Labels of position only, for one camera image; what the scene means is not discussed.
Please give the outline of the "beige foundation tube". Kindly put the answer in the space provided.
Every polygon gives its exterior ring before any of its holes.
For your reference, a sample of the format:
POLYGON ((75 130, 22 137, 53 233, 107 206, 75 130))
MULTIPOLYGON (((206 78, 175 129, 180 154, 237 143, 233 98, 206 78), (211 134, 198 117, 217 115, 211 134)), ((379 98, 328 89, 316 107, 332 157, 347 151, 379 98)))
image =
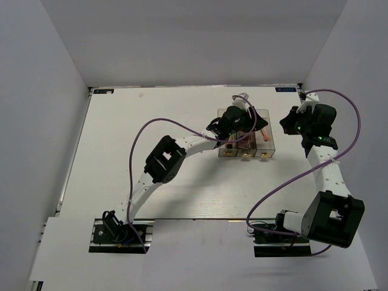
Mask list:
POLYGON ((235 148, 235 142, 234 137, 232 135, 229 136, 228 141, 224 144, 225 148, 227 149, 234 149, 235 148))

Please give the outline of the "pink lip gloss tube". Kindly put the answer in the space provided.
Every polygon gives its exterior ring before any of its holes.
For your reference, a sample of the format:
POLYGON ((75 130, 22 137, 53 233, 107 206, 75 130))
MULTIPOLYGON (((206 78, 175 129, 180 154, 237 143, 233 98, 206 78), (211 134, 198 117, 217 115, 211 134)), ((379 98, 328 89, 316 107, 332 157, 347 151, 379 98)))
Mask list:
POLYGON ((268 137, 268 135, 267 135, 267 133, 266 133, 266 131, 264 129, 261 129, 261 134, 262 134, 264 142, 268 142, 269 141, 269 137, 268 137))

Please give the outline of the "rose gold blush palette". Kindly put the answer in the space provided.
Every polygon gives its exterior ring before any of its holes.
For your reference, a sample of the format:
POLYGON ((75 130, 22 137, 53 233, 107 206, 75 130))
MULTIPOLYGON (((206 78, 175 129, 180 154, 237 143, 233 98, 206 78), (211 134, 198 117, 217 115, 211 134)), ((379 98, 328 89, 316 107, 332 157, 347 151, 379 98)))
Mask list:
POLYGON ((255 133, 254 132, 238 142, 239 149, 251 149, 254 146, 255 146, 255 133))

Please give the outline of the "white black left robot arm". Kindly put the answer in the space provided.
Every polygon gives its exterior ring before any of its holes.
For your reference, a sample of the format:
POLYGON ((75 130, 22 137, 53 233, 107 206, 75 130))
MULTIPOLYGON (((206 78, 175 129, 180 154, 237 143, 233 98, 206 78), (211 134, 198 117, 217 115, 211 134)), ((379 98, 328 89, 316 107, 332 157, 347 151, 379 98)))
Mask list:
POLYGON ((174 139, 163 136, 145 160, 144 170, 137 182, 130 180, 130 193, 119 211, 105 211, 103 224, 112 240, 121 242, 128 235, 128 226, 150 195, 174 179, 184 160, 203 151, 214 150, 228 143, 235 133, 257 132, 268 125, 254 107, 231 105, 222 116, 213 119, 202 132, 174 139))

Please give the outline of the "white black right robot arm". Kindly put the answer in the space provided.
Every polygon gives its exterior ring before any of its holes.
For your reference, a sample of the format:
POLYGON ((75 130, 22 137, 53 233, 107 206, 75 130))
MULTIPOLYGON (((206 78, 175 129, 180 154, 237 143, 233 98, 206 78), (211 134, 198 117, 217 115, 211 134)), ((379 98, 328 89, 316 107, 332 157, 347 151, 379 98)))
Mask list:
POLYGON ((313 169, 317 194, 304 213, 282 210, 282 221, 273 227, 274 236, 289 241, 295 233, 305 239, 348 248, 355 236, 365 206, 355 199, 343 180, 334 158, 338 154, 336 140, 330 136, 336 110, 325 104, 297 106, 280 124, 284 133, 301 135, 302 147, 313 169))

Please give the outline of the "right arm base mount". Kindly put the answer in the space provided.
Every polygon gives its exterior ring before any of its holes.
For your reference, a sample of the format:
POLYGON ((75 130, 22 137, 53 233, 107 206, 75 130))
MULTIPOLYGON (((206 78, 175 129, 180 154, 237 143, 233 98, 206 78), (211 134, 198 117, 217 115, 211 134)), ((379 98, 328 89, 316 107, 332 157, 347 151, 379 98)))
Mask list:
POLYGON ((253 238, 255 258, 292 258, 312 256, 308 239, 298 236, 259 232, 249 226, 247 227, 247 233, 253 238))

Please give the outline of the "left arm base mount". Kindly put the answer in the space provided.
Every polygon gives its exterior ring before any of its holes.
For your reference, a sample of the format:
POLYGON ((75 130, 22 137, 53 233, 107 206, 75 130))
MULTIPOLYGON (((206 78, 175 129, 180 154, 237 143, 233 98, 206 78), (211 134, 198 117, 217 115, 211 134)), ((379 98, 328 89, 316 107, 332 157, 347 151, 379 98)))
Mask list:
POLYGON ((115 211, 105 211, 94 220, 89 252, 144 255, 150 248, 152 234, 152 221, 130 225, 120 220, 115 211))

